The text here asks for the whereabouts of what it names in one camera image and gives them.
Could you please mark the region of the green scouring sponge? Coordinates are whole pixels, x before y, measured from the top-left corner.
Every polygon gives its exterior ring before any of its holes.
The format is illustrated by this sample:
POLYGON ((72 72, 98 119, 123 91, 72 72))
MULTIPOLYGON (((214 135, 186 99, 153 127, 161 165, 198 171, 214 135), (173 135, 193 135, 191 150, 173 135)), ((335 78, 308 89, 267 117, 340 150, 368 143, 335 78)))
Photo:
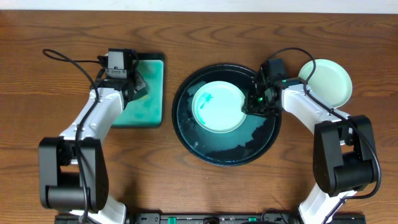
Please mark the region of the green scouring sponge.
POLYGON ((138 100, 138 99, 146 96, 146 94, 147 94, 147 89, 146 88, 140 89, 140 90, 135 92, 135 94, 133 96, 133 100, 138 100))

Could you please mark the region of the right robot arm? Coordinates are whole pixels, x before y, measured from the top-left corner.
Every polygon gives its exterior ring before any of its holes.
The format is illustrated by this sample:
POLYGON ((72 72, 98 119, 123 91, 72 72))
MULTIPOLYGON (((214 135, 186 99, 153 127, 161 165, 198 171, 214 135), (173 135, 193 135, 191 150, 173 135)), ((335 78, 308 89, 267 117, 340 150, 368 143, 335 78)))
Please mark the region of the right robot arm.
POLYGON ((243 112, 260 117, 294 115, 313 133, 315 186, 296 221, 328 223, 347 200, 370 198, 381 183, 370 120, 350 116, 321 99, 301 78, 257 74, 243 112))

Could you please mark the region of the mint plate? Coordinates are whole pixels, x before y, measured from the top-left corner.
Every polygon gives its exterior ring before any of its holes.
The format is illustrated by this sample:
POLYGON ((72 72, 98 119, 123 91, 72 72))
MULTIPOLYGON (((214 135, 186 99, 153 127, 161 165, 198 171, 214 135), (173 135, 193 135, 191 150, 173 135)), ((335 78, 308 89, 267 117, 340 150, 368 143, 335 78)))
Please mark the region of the mint plate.
POLYGON ((308 85, 317 96, 335 108, 351 98, 353 84, 348 72, 339 64, 327 59, 316 59, 316 69, 308 85))
POLYGON ((228 133, 246 119, 242 112, 244 101, 245 95, 236 85, 224 81, 209 82, 193 96, 193 117, 207 131, 228 133))

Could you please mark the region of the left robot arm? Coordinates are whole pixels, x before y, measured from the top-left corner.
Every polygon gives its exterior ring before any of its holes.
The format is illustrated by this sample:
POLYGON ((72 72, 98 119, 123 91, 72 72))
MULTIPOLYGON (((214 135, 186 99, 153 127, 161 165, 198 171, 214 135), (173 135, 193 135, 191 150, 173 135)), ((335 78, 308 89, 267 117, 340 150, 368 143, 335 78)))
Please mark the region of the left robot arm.
POLYGON ((109 195, 102 145, 130 101, 145 95, 135 50, 110 49, 89 78, 86 105, 59 136, 39 143, 40 202, 66 210, 78 223, 125 223, 127 207, 109 195))

